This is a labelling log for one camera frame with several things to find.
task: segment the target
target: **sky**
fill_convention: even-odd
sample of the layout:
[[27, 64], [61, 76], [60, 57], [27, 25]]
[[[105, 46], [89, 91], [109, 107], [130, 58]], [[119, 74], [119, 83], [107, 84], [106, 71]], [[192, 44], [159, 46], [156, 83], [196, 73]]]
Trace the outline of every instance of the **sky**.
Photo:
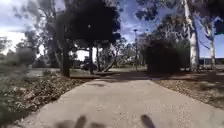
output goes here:
[[[30, 21], [17, 19], [14, 16], [14, 12], [12, 7], [21, 7], [22, 4], [24, 4], [27, 0], [0, 0], [0, 37], [6, 36], [8, 39], [12, 40], [12, 45], [10, 48], [8, 48], [5, 53], [9, 49], [14, 50], [15, 45], [21, 40], [21, 38], [24, 38], [24, 34], [21, 33], [21, 30], [24, 30], [26, 25], [31, 24]], [[57, 0], [57, 6], [60, 8], [63, 8], [63, 3], [61, 0]], [[128, 40], [128, 43], [133, 43], [135, 39], [135, 34], [133, 32], [133, 29], [138, 29], [138, 34], [145, 32], [146, 29], [149, 31], [152, 31], [156, 28], [155, 24], [149, 24], [148, 22], [139, 21], [135, 17], [135, 12], [139, 8], [137, 6], [137, 3], [135, 0], [129, 0], [124, 6], [123, 6], [123, 12], [120, 15], [121, 18], [121, 34], [123, 37], [125, 37]], [[160, 16], [165, 15], [165, 13], [168, 12], [167, 10], [163, 10], [160, 12]], [[199, 30], [199, 38], [203, 42], [206, 42], [206, 45], [209, 46], [208, 41], [206, 40], [206, 37], [203, 34], [203, 31]], [[216, 48], [216, 57], [224, 57], [224, 36], [219, 35], [215, 37], [215, 48]], [[209, 50], [200, 47], [200, 56], [201, 57], [209, 57]], [[85, 56], [88, 56], [87, 52], [79, 51], [78, 52], [78, 59], [83, 60]]]

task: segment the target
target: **pole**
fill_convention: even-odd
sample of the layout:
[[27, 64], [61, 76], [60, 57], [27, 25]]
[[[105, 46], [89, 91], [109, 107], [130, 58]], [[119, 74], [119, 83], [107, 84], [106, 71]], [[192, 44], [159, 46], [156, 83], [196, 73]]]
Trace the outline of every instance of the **pole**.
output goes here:
[[136, 43], [136, 48], [135, 48], [135, 68], [136, 71], [138, 71], [138, 43], [137, 43], [137, 29], [134, 29], [135, 32], [135, 43]]

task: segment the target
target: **dry grass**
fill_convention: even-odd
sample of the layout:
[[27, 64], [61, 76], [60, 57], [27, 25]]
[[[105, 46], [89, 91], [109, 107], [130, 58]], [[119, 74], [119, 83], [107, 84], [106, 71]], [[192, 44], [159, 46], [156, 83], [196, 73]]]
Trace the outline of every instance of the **dry grass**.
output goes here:
[[224, 110], [224, 73], [222, 72], [157, 74], [151, 77], [162, 78], [154, 80], [159, 85]]

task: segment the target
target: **dirt ground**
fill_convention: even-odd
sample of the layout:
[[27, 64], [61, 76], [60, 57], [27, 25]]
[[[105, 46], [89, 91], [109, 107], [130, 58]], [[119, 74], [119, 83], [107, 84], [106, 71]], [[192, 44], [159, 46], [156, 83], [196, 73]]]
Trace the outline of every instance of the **dirt ground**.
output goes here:
[[71, 79], [45, 72], [42, 77], [26, 75], [15, 68], [0, 73], [0, 127], [26, 117], [41, 106], [91, 79]]
[[224, 110], [224, 72], [150, 74], [154, 82]]

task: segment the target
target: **concrete path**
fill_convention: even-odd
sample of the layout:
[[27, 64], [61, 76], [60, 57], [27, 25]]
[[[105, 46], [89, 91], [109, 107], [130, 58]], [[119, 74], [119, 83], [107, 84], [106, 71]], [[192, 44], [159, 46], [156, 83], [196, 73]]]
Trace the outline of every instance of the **concrete path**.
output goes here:
[[19, 124], [25, 128], [224, 128], [224, 111], [156, 85], [143, 73], [126, 72], [85, 83]]

